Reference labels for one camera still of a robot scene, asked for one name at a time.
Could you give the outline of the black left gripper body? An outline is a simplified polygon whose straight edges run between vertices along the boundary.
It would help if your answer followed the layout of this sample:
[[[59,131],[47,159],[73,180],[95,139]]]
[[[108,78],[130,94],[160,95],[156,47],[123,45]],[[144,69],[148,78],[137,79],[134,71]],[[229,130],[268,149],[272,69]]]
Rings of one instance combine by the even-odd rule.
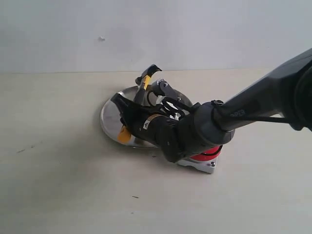
[[[142,106],[128,103],[121,107],[121,122],[134,137],[160,146],[180,117],[180,110],[170,105]]]

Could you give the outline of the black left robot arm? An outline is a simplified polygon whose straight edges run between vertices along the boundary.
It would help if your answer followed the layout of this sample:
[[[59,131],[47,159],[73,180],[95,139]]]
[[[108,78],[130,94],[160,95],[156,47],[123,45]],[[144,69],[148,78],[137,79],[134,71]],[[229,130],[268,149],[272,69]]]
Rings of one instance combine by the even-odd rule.
[[[281,64],[226,102],[212,100],[189,107],[176,99],[180,120],[163,105],[143,106],[115,94],[112,102],[121,123],[135,137],[159,147],[169,162],[198,155],[230,142],[237,128],[256,121],[289,124],[300,131],[312,127],[312,52]]]

